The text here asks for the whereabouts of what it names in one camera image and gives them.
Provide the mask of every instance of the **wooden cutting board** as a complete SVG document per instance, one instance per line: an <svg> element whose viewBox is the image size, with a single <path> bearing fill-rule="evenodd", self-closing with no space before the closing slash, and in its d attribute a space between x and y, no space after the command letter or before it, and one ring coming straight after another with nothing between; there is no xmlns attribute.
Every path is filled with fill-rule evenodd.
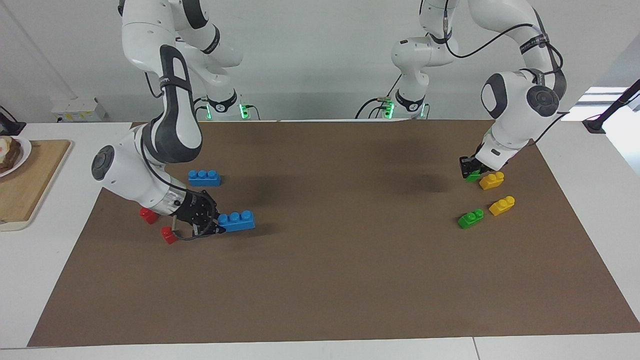
<svg viewBox="0 0 640 360"><path fill-rule="evenodd" d="M27 161L0 177L0 231L21 230L31 223L70 146L69 140L32 141Z"/></svg>

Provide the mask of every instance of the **green lego brick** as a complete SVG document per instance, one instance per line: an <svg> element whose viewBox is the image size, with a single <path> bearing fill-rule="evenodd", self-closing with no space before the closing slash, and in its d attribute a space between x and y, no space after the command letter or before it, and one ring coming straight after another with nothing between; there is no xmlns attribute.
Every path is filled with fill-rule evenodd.
<svg viewBox="0 0 640 360"><path fill-rule="evenodd" d="M480 179L482 175L480 175L480 170L476 170L474 172L472 172L471 174L469 174L469 176L466 178L468 183L474 183L476 181L478 181Z"/></svg>
<svg viewBox="0 0 640 360"><path fill-rule="evenodd" d="M468 213L465 216L461 217L460 220L458 220L458 224L461 228L468 229L469 227L472 227L473 225L476 225L477 223L482 221L482 219L484 219L484 211L482 211L481 209L476 209L474 212Z"/></svg>

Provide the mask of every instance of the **black stand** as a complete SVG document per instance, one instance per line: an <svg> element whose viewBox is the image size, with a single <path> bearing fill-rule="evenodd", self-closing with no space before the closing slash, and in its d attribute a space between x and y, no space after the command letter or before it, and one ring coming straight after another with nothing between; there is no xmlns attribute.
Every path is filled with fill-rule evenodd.
<svg viewBox="0 0 640 360"><path fill-rule="evenodd" d="M622 94L620 98L616 100L616 102L611 104L611 106L597 119L583 121L582 123L584 124L584 127L586 127L587 131L592 134L606 134L602 129L602 125L604 124L604 122L607 121L611 117L611 115L613 115L621 107L626 106L629 103L629 100L631 100L631 97L638 93L638 91L640 91L640 79L638 79L638 81L631 85L631 87L628 88L627 91L625 91L624 94Z"/></svg>
<svg viewBox="0 0 640 360"><path fill-rule="evenodd" d="M16 136L27 126L26 122L14 122L0 113L0 135Z"/></svg>

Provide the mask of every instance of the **yellow lego brick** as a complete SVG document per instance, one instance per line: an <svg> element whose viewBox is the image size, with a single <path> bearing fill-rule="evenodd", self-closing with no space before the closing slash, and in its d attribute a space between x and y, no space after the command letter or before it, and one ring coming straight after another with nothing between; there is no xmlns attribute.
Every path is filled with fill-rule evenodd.
<svg viewBox="0 0 640 360"><path fill-rule="evenodd" d="M496 217L500 214L504 214L516 204L516 199L513 196L507 196L502 200L497 201L489 208L489 211Z"/></svg>
<svg viewBox="0 0 640 360"><path fill-rule="evenodd" d="M480 187L483 190L489 190L497 188L504 182L504 174L502 172L496 172L495 174L489 174L480 180Z"/></svg>

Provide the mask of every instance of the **toy brick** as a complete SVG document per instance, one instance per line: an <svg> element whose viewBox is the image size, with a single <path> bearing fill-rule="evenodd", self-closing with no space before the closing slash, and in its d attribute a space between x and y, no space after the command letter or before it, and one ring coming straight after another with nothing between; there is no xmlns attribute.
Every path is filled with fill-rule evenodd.
<svg viewBox="0 0 640 360"><path fill-rule="evenodd" d="M504 199L501 199L495 202L489 208L489 211L496 217L500 214L504 214L505 212L511 210L511 208L516 204L516 199L513 196L507 196Z"/></svg>
<svg viewBox="0 0 640 360"><path fill-rule="evenodd" d="M468 229L469 227L472 227L473 225L476 225L477 223L482 221L482 219L484 219L484 211L482 211L481 209L476 209L474 212L468 213L465 216L461 217L460 220L458 220L458 224L461 228Z"/></svg>
<svg viewBox="0 0 640 360"><path fill-rule="evenodd" d="M166 243L169 245L178 241L178 238L175 236L170 226L163 227L161 230L161 233L162 233L162 237L164 238Z"/></svg>
<svg viewBox="0 0 640 360"><path fill-rule="evenodd" d="M245 210L242 214L220 214L218 217L218 225L224 227L228 233L234 233L236 231L255 229L255 220L253 213Z"/></svg>
<svg viewBox="0 0 640 360"><path fill-rule="evenodd" d="M465 179L468 183L474 183L476 181L478 181L478 179L480 179L480 170L476 170L474 172L472 172L471 174L469 174L469 176L467 176L467 178Z"/></svg>
<svg viewBox="0 0 640 360"><path fill-rule="evenodd" d="M141 208L140 217L144 219L144 221L146 221L147 224L153 225L156 221L158 221L158 218L160 218L160 215L154 213L153 211L147 208Z"/></svg>
<svg viewBox="0 0 640 360"><path fill-rule="evenodd" d="M221 183L222 178L215 170L208 172L204 170L198 172L196 170L189 171L189 184L191 186L220 186Z"/></svg>
<svg viewBox="0 0 640 360"><path fill-rule="evenodd" d="M497 188L504 182L504 174L502 172L496 172L495 174L489 174L480 180L480 187L483 190L489 190Z"/></svg>

